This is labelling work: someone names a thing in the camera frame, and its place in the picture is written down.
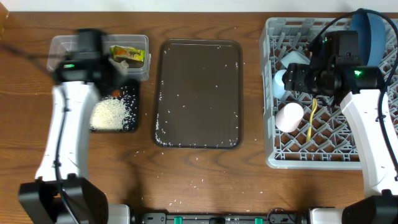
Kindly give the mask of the light blue cup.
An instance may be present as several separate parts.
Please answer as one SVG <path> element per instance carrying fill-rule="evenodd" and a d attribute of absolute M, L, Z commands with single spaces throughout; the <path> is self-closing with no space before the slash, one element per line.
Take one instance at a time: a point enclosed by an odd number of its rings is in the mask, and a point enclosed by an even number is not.
<path fill-rule="evenodd" d="M 286 70 L 279 70 L 272 79 L 273 96 L 278 99 L 281 99 L 285 94 L 284 82 L 282 81 L 285 72 Z"/>

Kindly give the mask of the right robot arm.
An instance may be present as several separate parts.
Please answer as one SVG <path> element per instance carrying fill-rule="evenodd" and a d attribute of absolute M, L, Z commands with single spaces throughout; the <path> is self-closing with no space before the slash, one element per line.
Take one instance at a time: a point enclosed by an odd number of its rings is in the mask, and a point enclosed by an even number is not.
<path fill-rule="evenodd" d="M 345 116 L 362 167 L 365 198 L 345 208 L 313 208 L 309 223 L 397 223 L 397 135 L 378 67 L 313 68 L 291 63 L 286 90 L 332 96 Z"/>

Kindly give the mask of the pink cup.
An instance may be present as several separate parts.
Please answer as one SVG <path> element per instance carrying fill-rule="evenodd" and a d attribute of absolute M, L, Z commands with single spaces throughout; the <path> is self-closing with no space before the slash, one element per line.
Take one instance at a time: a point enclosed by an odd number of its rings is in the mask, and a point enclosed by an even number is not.
<path fill-rule="evenodd" d="M 295 131 L 301 119 L 304 116 L 304 110 L 298 103 L 288 103 L 275 115 L 276 127 L 285 133 Z"/>

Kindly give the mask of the white tissue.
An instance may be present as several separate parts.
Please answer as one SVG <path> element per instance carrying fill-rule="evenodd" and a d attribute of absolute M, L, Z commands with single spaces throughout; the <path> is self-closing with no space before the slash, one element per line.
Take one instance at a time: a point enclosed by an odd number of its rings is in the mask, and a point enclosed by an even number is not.
<path fill-rule="evenodd" d="M 127 70 L 129 68 L 129 64 L 125 60 L 123 60 L 122 62 L 118 62 L 117 64 L 123 70 Z"/>

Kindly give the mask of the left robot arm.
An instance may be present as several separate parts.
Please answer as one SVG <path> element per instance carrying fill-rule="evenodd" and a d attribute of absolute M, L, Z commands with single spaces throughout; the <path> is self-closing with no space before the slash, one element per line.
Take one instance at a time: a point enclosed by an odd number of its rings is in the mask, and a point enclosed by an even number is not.
<path fill-rule="evenodd" d="M 88 180 L 90 117 L 122 75 L 107 58 L 64 60 L 54 71 L 53 111 L 35 180 L 18 197 L 34 223 L 130 223 L 125 204 L 110 204 Z"/>

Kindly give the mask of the dark blue plate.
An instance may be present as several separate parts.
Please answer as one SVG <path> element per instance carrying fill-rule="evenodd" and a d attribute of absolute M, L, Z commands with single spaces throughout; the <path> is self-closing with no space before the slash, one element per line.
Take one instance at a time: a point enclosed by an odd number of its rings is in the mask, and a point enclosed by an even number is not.
<path fill-rule="evenodd" d="M 386 28 L 383 19 L 375 14 L 355 14 L 349 30 L 358 32 L 359 57 L 363 65 L 378 66 L 386 44 Z"/>

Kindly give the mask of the orange carrot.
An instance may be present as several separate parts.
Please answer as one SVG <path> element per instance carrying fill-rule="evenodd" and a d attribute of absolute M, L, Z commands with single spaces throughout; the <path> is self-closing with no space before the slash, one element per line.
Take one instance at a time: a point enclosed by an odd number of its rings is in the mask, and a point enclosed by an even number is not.
<path fill-rule="evenodd" d="M 120 98 L 121 97 L 121 91 L 120 90 L 114 90 L 111 94 L 111 96 L 115 98 Z"/>

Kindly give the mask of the light blue bowl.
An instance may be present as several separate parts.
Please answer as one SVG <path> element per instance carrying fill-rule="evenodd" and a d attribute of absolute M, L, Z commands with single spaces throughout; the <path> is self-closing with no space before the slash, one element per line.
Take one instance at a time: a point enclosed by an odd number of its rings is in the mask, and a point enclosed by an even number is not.
<path fill-rule="evenodd" d="M 280 60 L 280 62 L 285 68 L 287 68 L 291 63 L 298 63 L 304 65 L 310 64 L 310 60 L 298 51 L 293 51 L 288 53 L 285 57 L 283 57 Z"/>

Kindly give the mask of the yellow plastic spoon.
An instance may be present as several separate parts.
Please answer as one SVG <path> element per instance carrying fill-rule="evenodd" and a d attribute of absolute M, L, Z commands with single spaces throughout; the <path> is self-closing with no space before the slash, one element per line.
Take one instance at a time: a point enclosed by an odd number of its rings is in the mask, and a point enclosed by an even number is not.
<path fill-rule="evenodd" d="M 312 110 L 311 110 L 310 118 L 309 118 L 310 127 L 307 130 L 306 142 L 309 142 L 312 138 L 313 117 L 315 115 L 317 108 L 318 108 L 318 101 L 316 98 L 313 98 L 312 99 Z"/>

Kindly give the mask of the yellow snack wrapper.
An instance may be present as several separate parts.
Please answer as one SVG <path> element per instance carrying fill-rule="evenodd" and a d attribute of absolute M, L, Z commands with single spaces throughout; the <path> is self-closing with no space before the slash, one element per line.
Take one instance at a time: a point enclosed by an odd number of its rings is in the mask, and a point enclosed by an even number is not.
<path fill-rule="evenodd" d="M 136 49 L 134 47 L 112 45 L 109 48 L 109 53 L 115 62 L 122 62 L 123 60 L 144 62 L 145 60 L 145 50 Z"/>

